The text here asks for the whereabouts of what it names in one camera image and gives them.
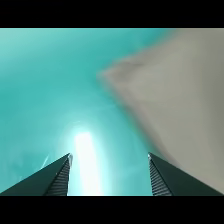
teal surface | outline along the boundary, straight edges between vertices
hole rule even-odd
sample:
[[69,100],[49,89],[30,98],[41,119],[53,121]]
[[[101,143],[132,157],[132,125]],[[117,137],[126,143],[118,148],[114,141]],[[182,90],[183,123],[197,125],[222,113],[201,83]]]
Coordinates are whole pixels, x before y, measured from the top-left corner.
[[151,195],[153,148],[98,74],[168,32],[0,29],[0,192],[71,152],[69,195]]

beige fabric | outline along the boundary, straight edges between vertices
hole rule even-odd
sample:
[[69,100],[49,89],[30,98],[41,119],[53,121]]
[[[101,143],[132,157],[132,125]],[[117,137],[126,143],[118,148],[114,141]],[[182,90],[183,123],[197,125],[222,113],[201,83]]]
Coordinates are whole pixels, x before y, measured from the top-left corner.
[[170,163],[224,193],[224,29],[177,29],[104,75]]

